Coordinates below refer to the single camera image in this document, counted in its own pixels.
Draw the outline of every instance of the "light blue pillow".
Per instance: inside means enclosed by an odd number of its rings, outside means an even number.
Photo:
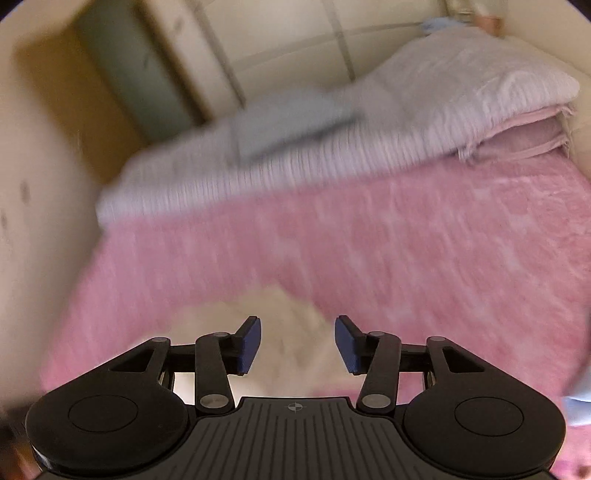
[[[249,103],[234,118],[240,165],[358,118],[354,107],[314,88],[266,95]]]

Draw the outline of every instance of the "round black disc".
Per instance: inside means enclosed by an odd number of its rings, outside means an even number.
[[[503,478],[548,466],[566,426],[560,410],[526,385],[457,374],[409,403],[403,425],[414,446],[461,476]]]
[[[141,468],[171,450],[187,429],[182,400],[158,384],[74,381],[45,395],[27,416],[27,433],[48,467],[85,476]]]

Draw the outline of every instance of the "cream wall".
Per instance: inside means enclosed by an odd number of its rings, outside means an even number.
[[[506,29],[591,75],[591,22],[567,0],[509,0]]]
[[[195,101],[210,117],[271,90],[362,77],[444,0],[141,0]]]
[[[0,403],[37,390],[37,368],[99,230],[98,184],[15,62],[15,46],[86,0],[25,0],[0,24]]]

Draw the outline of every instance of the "pink blanket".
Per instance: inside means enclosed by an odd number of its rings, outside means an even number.
[[[445,158],[115,225],[43,380],[87,371],[182,306],[278,283],[327,318],[348,314],[403,342],[447,336],[559,403],[587,355],[590,270],[591,187],[561,154],[477,167]],[[555,472],[577,478],[585,465],[591,429],[569,429]]]

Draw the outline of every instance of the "headboard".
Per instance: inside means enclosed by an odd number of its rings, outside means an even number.
[[[143,0],[209,117],[297,84],[344,85],[421,35],[444,0]]]

